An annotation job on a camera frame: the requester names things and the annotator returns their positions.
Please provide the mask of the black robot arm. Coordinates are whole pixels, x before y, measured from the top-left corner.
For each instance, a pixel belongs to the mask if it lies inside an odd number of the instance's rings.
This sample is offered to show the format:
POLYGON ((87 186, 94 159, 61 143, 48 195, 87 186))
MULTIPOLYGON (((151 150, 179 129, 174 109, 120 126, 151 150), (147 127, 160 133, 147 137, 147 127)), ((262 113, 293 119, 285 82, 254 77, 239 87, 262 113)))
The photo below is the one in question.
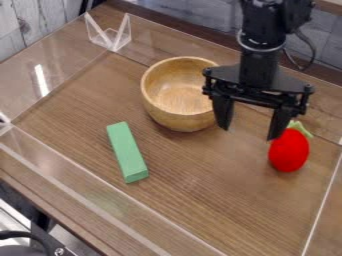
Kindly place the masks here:
POLYGON ((290 34, 311 40, 301 27, 311 20, 314 0, 239 0, 242 27, 236 34, 240 60, 235 66, 203 69, 202 93, 212 102, 215 121, 228 129, 234 105, 240 102, 274 110, 267 138, 283 134, 293 118, 307 111, 315 88, 289 76, 279 67, 290 34))

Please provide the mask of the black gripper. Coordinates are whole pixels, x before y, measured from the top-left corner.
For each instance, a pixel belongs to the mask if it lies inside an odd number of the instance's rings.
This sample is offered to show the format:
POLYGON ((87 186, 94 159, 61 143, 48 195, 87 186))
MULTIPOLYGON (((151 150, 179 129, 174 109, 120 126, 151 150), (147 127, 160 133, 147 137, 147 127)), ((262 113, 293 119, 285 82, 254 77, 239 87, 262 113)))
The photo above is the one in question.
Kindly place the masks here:
POLYGON ((275 109, 270 122, 267 139, 277 139, 291 121, 293 115, 305 115, 309 98, 315 88, 309 83, 277 69, 269 85, 239 81, 239 66, 215 66, 203 69, 203 94, 212 101, 212 109, 218 126, 228 130, 234 102, 275 109))

